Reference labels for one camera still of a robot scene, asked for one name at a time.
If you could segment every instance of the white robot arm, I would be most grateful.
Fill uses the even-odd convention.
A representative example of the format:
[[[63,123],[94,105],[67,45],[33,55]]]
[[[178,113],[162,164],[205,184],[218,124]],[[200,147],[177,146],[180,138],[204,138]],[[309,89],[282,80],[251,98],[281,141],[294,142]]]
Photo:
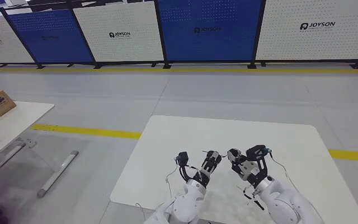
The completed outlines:
[[[228,158],[232,163],[232,170],[254,187],[253,196],[258,195],[266,204],[276,224],[298,224],[301,220],[302,224],[323,224],[302,194],[296,190],[284,189],[278,180],[267,175],[264,156],[268,153],[272,156],[271,150],[261,145],[248,149],[247,157],[241,155],[240,150],[231,149],[228,151]]]
[[[176,161],[180,167],[180,174],[186,181],[184,185],[185,193],[172,197],[169,201],[160,205],[144,224],[169,224],[165,213],[171,205],[171,224],[196,224],[199,220],[197,215],[200,208],[199,201],[204,200],[206,186],[210,181],[210,174],[213,173],[221,159],[222,157],[218,152],[209,151],[201,166],[201,170],[197,169],[197,173],[191,178],[187,175],[185,167],[196,168],[187,165],[189,159],[186,152],[179,153]]]

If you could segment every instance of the yellow floor line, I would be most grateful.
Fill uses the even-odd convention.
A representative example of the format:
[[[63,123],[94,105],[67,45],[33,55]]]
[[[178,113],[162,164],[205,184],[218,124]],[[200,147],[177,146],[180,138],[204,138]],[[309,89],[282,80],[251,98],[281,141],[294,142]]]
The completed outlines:
[[[0,72],[260,72],[260,73],[354,73],[358,74],[358,69],[286,69],[286,68],[265,68],[265,69],[247,69],[247,68],[0,68]]]
[[[347,151],[347,150],[329,150],[332,158],[339,160],[358,160],[357,151]]]
[[[131,138],[131,139],[139,139],[141,135],[140,132],[126,132],[121,130],[105,130],[105,129],[95,129],[95,128],[79,128],[79,127],[58,126],[58,125],[48,125],[48,124],[35,124],[31,127],[31,129],[47,130],[50,132],[89,134],[92,136],[108,136],[108,137]]]
[[[126,132],[122,130],[105,130],[95,128],[79,128],[69,126],[58,126],[48,124],[35,124],[31,127],[33,130],[47,130],[50,132],[64,132],[73,134],[88,134],[92,136],[107,136],[116,138],[131,138],[139,139],[140,132]],[[332,158],[340,160],[358,160],[358,151],[346,151],[346,150],[329,150]]]

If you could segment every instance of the concrete floor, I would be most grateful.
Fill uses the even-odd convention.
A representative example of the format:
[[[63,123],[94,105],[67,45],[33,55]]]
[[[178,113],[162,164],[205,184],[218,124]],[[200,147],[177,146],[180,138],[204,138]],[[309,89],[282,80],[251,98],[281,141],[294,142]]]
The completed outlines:
[[[266,69],[351,69],[345,64],[318,66]],[[0,69],[0,89],[14,100],[56,105],[42,124],[142,132],[152,115],[310,124],[327,148],[358,151],[356,74],[260,72],[265,68],[250,73],[46,69]],[[35,130],[26,134],[39,143],[36,150],[59,162],[72,150],[80,154],[42,199],[36,192],[51,170],[24,150],[6,163],[0,169],[0,207],[11,223],[143,223],[139,208],[110,202],[136,140]],[[358,200],[358,161],[335,162]]]

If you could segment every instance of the white table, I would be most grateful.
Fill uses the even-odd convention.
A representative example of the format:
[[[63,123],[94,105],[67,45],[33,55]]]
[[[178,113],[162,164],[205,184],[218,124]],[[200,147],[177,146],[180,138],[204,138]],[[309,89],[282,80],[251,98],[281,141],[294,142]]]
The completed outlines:
[[[36,102],[16,101],[15,103],[17,105],[15,108],[0,117],[0,152],[16,140],[20,141],[21,144],[16,146],[11,152],[6,154],[4,158],[2,158],[2,160],[0,161],[0,167],[4,165],[13,155],[15,155],[24,146],[32,150],[32,148],[37,143],[30,139],[25,139],[23,141],[21,138],[19,138],[20,135],[55,106],[54,104],[41,104]],[[54,174],[52,175],[52,177],[37,193],[37,196],[42,198],[46,194],[48,189],[56,181],[56,179],[60,176],[60,174],[65,170],[68,164],[78,154],[78,152],[73,151],[62,165],[56,164],[56,162],[52,159],[45,157],[39,153],[36,154],[44,162],[46,162],[51,169],[54,170]]]
[[[175,169],[173,158],[179,152],[187,151],[189,164],[200,167],[206,155],[202,150],[225,155],[231,148],[245,152],[257,144],[273,150],[274,158],[286,166],[296,187],[326,224],[356,223],[358,205],[310,125],[153,116],[113,189],[111,201],[155,209],[170,197],[165,178]],[[292,188],[284,170],[269,156],[266,162],[269,175]],[[178,170],[169,182],[172,192],[183,192]],[[238,187],[247,185],[231,170],[227,158],[223,159],[211,175],[199,217],[232,224],[274,223],[267,210],[261,211],[243,196]]]

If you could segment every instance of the pegboard panel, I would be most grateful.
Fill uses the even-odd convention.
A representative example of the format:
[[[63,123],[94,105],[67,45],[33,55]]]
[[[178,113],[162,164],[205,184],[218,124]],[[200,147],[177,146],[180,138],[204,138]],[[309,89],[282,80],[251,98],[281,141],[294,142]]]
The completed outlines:
[[[70,10],[9,15],[39,63],[92,62]]]
[[[251,60],[261,0],[159,0],[168,60]]]
[[[356,58],[357,0],[267,0],[257,60]]]
[[[98,62],[163,60],[154,2],[76,8]]]
[[[33,63],[10,25],[0,16],[0,63]]]

